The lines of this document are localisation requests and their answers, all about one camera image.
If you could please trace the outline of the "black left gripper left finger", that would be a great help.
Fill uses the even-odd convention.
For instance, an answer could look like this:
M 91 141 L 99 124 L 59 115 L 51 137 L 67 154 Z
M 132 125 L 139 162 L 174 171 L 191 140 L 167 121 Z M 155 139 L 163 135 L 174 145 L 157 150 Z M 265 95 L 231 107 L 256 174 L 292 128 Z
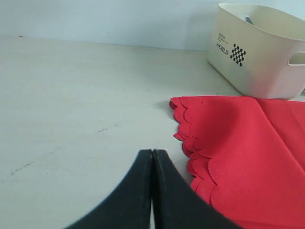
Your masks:
M 152 150 L 139 151 L 114 191 L 69 229 L 148 229 L 151 217 Z

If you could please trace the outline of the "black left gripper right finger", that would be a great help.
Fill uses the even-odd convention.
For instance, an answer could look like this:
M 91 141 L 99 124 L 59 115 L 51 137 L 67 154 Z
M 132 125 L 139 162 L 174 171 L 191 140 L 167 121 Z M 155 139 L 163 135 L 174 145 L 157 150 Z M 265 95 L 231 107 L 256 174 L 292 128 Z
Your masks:
M 185 182 L 165 150 L 153 150 L 151 194 L 156 229 L 238 229 Z

